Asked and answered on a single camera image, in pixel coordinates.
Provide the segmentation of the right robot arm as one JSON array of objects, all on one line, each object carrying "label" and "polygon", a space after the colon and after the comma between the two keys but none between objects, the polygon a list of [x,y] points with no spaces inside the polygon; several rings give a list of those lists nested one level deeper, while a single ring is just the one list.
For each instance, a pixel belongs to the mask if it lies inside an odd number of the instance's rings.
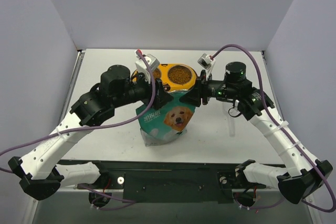
[{"label": "right robot arm", "polygon": [[333,170],[332,165],[327,160],[318,160],[295,136],[290,136],[288,122],[281,118],[272,100],[246,78],[244,63],[231,62],[225,70],[222,81],[206,79],[202,71],[180,101],[196,107],[206,105],[210,98],[232,103],[262,133],[284,163],[279,168],[249,159],[236,167],[236,184],[276,188],[286,200],[298,204],[323,185],[323,179]]}]

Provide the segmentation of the green pet food bag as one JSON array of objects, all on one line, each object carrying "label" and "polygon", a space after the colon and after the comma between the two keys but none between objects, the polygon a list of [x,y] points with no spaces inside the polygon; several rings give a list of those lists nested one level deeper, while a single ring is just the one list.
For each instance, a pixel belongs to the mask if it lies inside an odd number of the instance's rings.
[{"label": "green pet food bag", "polygon": [[171,92],[172,101],[158,110],[151,108],[138,118],[146,147],[167,144],[186,133],[186,126],[195,112],[195,106],[180,101],[186,93],[186,90]]}]

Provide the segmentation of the clear plastic scoop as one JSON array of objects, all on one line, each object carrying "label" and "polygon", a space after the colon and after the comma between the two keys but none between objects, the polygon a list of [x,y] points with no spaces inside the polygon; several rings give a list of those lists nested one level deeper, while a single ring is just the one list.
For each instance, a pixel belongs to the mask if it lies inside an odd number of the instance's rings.
[{"label": "clear plastic scoop", "polygon": [[222,103],[222,110],[224,118],[228,127],[228,134],[230,137],[235,137],[235,121],[234,118],[230,116],[229,109],[232,107],[230,103]]}]

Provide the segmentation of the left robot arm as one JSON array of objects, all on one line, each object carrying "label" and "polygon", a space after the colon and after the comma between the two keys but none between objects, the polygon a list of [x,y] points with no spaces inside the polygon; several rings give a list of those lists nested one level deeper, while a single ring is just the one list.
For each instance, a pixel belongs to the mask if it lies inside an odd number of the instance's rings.
[{"label": "left robot arm", "polygon": [[36,200],[44,200],[59,188],[71,185],[102,188],[110,175],[100,161],[74,165],[60,165],[59,161],[82,138],[112,118],[116,108],[142,101],[157,110],[172,100],[161,80],[147,83],[140,74],[132,82],[127,67],[113,65],[101,75],[100,83],[74,103],[47,140],[22,157],[12,157],[9,167],[20,178],[23,191]]}]

